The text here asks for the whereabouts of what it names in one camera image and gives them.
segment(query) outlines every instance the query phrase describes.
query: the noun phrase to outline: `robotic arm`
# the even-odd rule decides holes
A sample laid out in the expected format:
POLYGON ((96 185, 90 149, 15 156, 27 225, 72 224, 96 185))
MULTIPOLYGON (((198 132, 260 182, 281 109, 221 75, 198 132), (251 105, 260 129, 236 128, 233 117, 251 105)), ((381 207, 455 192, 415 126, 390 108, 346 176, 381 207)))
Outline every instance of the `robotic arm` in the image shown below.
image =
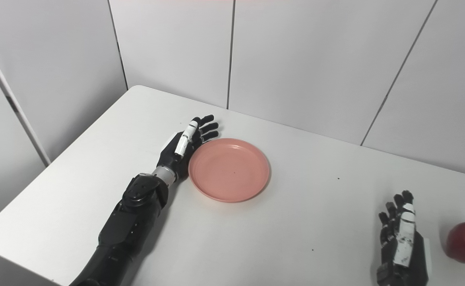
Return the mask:
POLYGON ((386 203, 388 214, 379 214, 381 266, 377 271, 379 286, 425 286, 428 282, 423 237, 416 231, 413 195, 403 191, 386 203))
POLYGON ((190 157, 218 136, 213 115, 194 118, 160 154, 152 174, 134 177, 98 236, 98 247, 70 286, 119 286, 167 204, 169 187, 188 175, 190 157))

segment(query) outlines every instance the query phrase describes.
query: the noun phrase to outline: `white tabletop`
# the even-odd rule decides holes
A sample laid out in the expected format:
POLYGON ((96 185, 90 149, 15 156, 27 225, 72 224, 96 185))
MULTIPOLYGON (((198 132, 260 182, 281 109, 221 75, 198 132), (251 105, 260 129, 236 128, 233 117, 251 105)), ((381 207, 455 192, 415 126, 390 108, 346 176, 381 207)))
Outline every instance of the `white tabletop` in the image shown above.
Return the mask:
POLYGON ((431 243, 430 285, 465 286, 465 265, 441 247, 465 221, 465 174, 141 86, 0 213, 0 256, 68 285, 130 179, 154 170, 171 134, 206 114, 222 137, 265 153, 269 185, 243 203, 213 201, 189 180, 178 185, 125 285, 375 285, 377 213, 409 189, 417 228, 431 243))

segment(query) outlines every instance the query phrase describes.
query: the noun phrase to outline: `black robotic forearm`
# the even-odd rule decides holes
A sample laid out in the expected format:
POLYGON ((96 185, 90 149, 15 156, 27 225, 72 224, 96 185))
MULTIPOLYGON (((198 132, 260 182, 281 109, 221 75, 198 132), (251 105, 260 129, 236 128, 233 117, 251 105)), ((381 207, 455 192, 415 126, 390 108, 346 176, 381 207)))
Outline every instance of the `black robotic forearm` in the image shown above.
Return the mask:
POLYGON ((218 136, 213 115, 195 117, 160 153, 153 174, 130 181, 98 236, 98 247, 70 286, 119 286, 139 255, 156 218, 167 204, 169 187, 188 176, 188 162, 206 141, 218 136))
POLYGON ((70 286, 119 286, 167 204, 169 186, 139 174, 123 193, 98 237, 98 247, 70 286))

